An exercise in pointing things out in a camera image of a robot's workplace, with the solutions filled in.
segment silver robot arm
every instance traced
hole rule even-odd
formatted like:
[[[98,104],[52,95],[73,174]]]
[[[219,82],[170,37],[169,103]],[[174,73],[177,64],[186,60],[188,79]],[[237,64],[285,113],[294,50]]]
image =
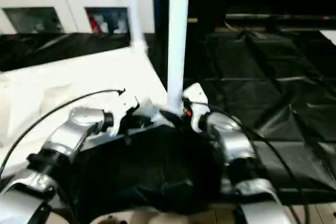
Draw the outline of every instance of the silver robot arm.
[[[136,108],[135,98],[123,102],[115,113],[99,109],[75,108],[68,120],[57,128],[37,154],[30,154],[29,165],[19,171],[0,192],[0,223],[45,223],[50,207],[48,202],[66,184],[69,167],[80,152],[86,138],[104,132],[108,127],[118,133],[120,120]]]
[[[186,116],[195,132],[205,132],[215,139],[225,159],[227,176],[233,190],[242,196],[262,196],[257,202],[240,205],[248,224],[292,223],[273,188],[265,169],[238,120],[223,113],[210,112],[207,97],[196,83],[183,93]]]

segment wooden floor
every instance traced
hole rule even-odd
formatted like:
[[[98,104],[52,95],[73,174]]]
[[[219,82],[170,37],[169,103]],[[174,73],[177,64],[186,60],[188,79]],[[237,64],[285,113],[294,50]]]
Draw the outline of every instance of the wooden floor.
[[[172,214],[162,214],[157,211],[126,211],[113,213],[113,217],[119,221],[125,220],[128,224],[234,224],[232,208],[215,207],[215,210],[202,212],[191,216],[178,216]],[[302,206],[295,206],[301,222],[304,223],[304,210]],[[336,224],[336,217],[333,215],[336,212],[335,204],[319,204],[310,205],[311,224]],[[288,215],[292,218],[289,209],[286,209]],[[92,224],[98,224],[105,220],[107,216],[102,216],[96,219]],[[63,224],[67,223],[59,216],[51,215],[48,224]]]

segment glass cabinet door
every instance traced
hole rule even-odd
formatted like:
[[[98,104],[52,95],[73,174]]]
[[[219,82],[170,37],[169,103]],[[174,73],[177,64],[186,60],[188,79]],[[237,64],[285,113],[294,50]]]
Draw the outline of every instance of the glass cabinet door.
[[[94,33],[126,34],[129,32],[127,8],[85,8]]]
[[[0,29],[15,33],[75,33],[67,0],[0,0]]]
[[[63,33],[64,29],[53,7],[3,8],[18,33]]]

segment white vertical rod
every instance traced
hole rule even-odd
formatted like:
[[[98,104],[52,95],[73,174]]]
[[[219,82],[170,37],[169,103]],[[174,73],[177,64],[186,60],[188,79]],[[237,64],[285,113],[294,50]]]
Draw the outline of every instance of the white vertical rod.
[[[188,0],[169,0],[168,106],[182,114]]]
[[[128,19],[130,22],[131,46],[136,49],[147,50],[139,21],[138,0],[129,0]]]

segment wire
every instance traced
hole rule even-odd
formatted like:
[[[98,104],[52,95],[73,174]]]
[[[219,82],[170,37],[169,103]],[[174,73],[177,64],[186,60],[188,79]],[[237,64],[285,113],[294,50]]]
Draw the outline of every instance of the wire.
[[[90,97],[92,95],[95,94],[101,94],[101,93],[110,93],[110,92],[118,92],[119,94],[121,94],[122,92],[124,92],[124,90],[116,90],[116,89],[105,89],[105,90],[100,90],[100,91],[96,91],[96,92],[92,92],[92,93],[88,93],[85,95],[82,95],[80,97],[74,98],[68,102],[65,102],[59,106],[57,106],[56,108],[52,109],[51,111],[49,111],[48,113],[46,113],[45,115],[43,115],[42,117],[40,117],[38,120],[36,120],[29,128],[27,128],[19,137],[18,139],[12,144],[11,148],[9,149],[9,151],[7,152],[6,157],[4,158],[2,165],[0,167],[0,180],[1,180],[1,175],[4,172],[5,166],[12,154],[12,152],[14,151],[14,149],[17,147],[17,145],[21,142],[21,140],[36,126],[38,125],[41,121],[43,121],[45,118],[47,118],[48,116],[50,116],[51,114],[55,113],[56,111],[74,103],[77,102],[81,99],[84,99],[86,97]]]
[[[77,220],[77,218],[76,218],[76,215],[75,215],[75,206],[74,206],[74,204],[69,200],[69,198],[67,197],[67,194],[66,194],[65,191],[60,187],[60,185],[58,185],[57,190],[58,190],[59,198],[60,198],[61,200],[65,201],[65,203],[68,204],[70,217],[71,217],[71,219],[72,219],[71,223],[79,224],[79,222],[78,222],[78,220]]]
[[[227,23],[226,21],[224,21],[224,24],[227,26],[227,28],[229,28],[231,31],[241,31],[231,25],[229,25],[229,23]]]
[[[235,118],[234,116],[228,114],[227,112],[223,111],[222,109],[220,109],[217,106],[211,105],[211,104],[207,104],[207,103],[203,103],[203,102],[192,102],[188,99],[184,99],[185,102],[189,102],[189,103],[194,103],[194,104],[200,104],[200,105],[204,105],[204,106],[208,106],[210,109],[213,109],[216,112],[219,112],[223,115],[226,115],[227,117],[229,117],[230,119],[234,120],[242,129],[246,129],[247,131],[249,131],[250,133],[252,133],[253,135],[257,135],[258,138],[260,138],[261,140],[263,140],[263,142],[272,150],[272,152],[277,156],[277,158],[279,159],[279,161],[281,162],[282,166],[285,168],[288,176],[290,177],[290,179],[293,181],[293,183],[296,186],[296,190],[298,191],[300,198],[303,202],[303,209],[305,211],[304,213],[304,222],[305,224],[310,224],[310,210],[308,207],[308,203],[307,200],[302,192],[302,188],[300,187],[300,184],[298,182],[298,180],[296,179],[295,175],[293,174],[293,172],[291,171],[291,169],[289,168],[289,166],[287,165],[287,163],[284,161],[284,159],[281,157],[280,153],[274,148],[274,146],[265,138],[259,136],[256,132],[254,132],[253,130],[249,129],[248,127],[244,126],[240,120],[238,120],[237,118]],[[294,211],[294,209],[290,206],[289,207],[291,213],[293,214],[295,221],[298,224],[301,224],[300,219],[298,218],[296,212]]]

